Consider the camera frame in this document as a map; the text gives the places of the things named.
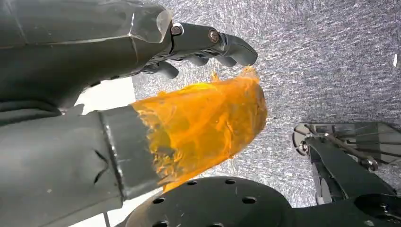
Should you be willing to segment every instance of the orange translucent plastic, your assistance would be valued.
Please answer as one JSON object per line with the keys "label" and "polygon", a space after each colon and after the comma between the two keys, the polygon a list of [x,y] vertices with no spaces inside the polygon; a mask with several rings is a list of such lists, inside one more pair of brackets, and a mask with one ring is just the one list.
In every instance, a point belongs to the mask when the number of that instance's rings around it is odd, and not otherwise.
{"label": "orange translucent plastic", "polygon": [[226,81],[214,73],[212,81],[132,104],[150,128],[149,151],[165,192],[240,152],[266,124],[255,69]]}

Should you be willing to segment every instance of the gray carpet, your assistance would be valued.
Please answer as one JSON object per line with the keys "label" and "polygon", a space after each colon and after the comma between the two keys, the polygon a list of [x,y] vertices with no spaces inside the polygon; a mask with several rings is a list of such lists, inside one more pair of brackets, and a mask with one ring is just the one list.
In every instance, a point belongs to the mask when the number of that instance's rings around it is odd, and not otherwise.
{"label": "gray carpet", "polygon": [[[300,122],[384,121],[401,124],[401,14],[397,0],[160,0],[174,22],[213,26],[237,35],[259,54],[269,118],[265,130],[234,159],[204,175],[234,175],[269,185],[294,207],[314,205],[311,165],[289,139]],[[137,99],[209,81],[212,70],[226,79],[240,67],[216,61],[205,67],[173,64],[176,79],[133,78]],[[401,167],[380,173],[398,190]]]}

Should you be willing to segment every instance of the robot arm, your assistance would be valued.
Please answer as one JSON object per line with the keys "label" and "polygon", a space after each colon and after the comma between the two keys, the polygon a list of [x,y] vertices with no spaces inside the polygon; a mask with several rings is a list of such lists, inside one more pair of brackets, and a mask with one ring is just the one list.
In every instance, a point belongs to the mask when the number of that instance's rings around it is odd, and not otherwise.
{"label": "robot arm", "polygon": [[140,72],[252,65],[244,40],[208,26],[173,25],[161,6],[131,0],[2,0],[0,220],[68,226],[157,187],[148,126],[132,106],[68,110],[87,87]]}

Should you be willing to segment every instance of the round hole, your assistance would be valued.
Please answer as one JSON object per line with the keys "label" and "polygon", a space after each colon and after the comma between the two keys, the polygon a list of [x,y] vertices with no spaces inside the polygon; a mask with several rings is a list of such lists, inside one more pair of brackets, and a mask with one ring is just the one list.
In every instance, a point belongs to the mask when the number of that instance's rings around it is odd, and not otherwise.
{"label": "round hole", "polygon": [[158,221],[152,227],[168,227],[168,222],[166,221]]}
{"label": "round hole", "polygon": [[245,204],[253,204],[253,203],[256,203],[256,198],[251,197],[251,196],[243,197],[242,202]]}
{"label": "round hole", "polygon": [[226,180],[226,184],[235,184],[235,180],[228,179]]}
{"label": "round hole", "polygon": [[191,181],[191,182],[188,182],[187,183],[187,185],[196,185],[198,182],[196,182],[196,181]]}
{"label": "round hole", "polygon": [[153,204],[159,204],[159,203],[162,203],[162,202],[164,202],[164,198],[163,197],[161,197],[161,198],[157,198],[157,199],[155,199],[155,200],[153,200]]}
{"label": "round hole", "polygon": [[208,227],[224,227],[224,225],[221,223],[214,223],[213,225],[210,225]]}

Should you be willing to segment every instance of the metal screw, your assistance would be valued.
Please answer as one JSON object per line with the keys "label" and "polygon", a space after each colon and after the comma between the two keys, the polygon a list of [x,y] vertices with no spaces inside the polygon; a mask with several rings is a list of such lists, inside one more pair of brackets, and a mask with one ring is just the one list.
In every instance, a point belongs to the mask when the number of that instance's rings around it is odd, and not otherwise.
{"label": "metal screw", "polygon": [[308,144],[305,141],[302,141],[301,144],[299,144],[298,149],[302,151],[307,151],[308,150]]}
{"label": "metal screw", "polygon": [[213,43],[217,43],[220,39],[220,35],[218,34],[218,32],[216,30],[210,30],[209,31],[209,39],[213,42]]}
{"label": "metal screw", "polygon": [[375,226],[375,224],[371,220],[364,221],[364,224],[367,226]]}
{"label": "metal screw", "polygon": [[179,26],[174,26],[170,29],[171,35],[181,35],[181,28]]}

